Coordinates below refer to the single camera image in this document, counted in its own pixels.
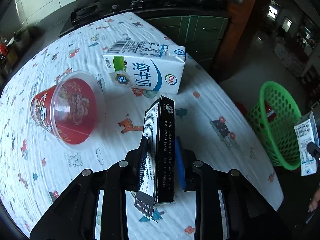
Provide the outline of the person's right hand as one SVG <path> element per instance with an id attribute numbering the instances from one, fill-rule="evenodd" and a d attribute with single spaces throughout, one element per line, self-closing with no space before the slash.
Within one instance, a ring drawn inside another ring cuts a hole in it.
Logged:
<path id="1" fill-rule="evenodd" d="M 317 189 L 310 201 L 308 212 L 313 212 L 317 209 L 319 200 L 320 200 L 320 189 Z"/>

